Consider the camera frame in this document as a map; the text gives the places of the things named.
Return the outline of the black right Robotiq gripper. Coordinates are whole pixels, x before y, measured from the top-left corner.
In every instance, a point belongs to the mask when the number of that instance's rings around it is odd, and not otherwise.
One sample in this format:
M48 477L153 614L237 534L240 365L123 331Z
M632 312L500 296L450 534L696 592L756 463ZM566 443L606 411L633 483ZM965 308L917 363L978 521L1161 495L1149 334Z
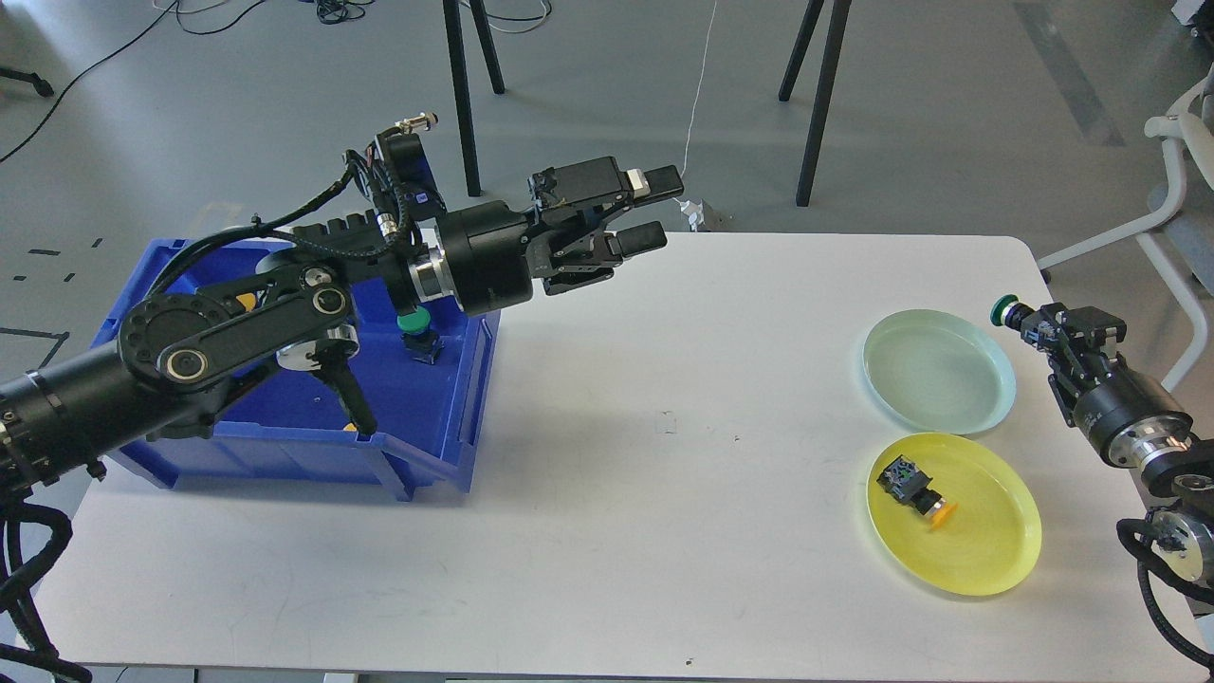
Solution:
M1110 466L1191 466L1192 419L1174 397L1118 354L1127 323L1095 306L1045 304L1038 349L1049 385L1089 445Z

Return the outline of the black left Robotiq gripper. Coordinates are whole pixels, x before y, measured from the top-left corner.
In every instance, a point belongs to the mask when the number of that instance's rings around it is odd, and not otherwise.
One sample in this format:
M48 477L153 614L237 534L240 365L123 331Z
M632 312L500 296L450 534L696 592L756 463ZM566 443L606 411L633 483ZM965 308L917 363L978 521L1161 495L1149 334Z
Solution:
M533 207L516 212L490 200L436 220L436 237L450 273L452 297L465 315L483 315L532 298L535 272L529 249L548 254L541 267L549 297L613 277L628 258L668 245L663 226L600 230L632 207L683 194L675 165L622 170L615 156L548 167L531 176ZM582 238L555 247L556 239Z

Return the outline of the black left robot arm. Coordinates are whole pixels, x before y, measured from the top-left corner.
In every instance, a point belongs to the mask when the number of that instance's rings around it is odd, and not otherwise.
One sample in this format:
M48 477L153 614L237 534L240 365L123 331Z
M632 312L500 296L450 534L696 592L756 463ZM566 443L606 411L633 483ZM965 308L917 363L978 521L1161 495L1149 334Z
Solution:
M59 656L33 602L72 539L64 511L29 501L35 486L79 468L102 480L104 454L138 438L210 437L283 369L319 380L357 434L378 432L350 364L361 281L382 285L404 355L433 363L442 341L429 302L493 314L532 298L533 281L555 297L665 246L659 222L608 224L680 195L675 165L548 167L529 178L524 211L494 200L448 212L419 137L436 123L416 114L346 150L341 177L293 214L191 243L121 315L117 338L2 385L2 613L22 639L2 645L4 661L55 682L92 678Z

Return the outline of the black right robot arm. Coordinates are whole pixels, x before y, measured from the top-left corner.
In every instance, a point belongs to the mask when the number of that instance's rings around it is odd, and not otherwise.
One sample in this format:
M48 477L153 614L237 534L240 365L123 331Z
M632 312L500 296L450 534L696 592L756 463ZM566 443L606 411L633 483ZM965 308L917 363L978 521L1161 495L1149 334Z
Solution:
M1080 429L1104 463L1133 469L1157 505L1122 519L1114 533L1135 562L1138 587L1162 639L1199 667L1212 653L1172 625L1152 590L1165 584L1189 601L1212 602L1212 442L1156 379L1118 351L1127 323L1101 308L1045 304L1019 323L1046 355L1048 379L1066 425Z

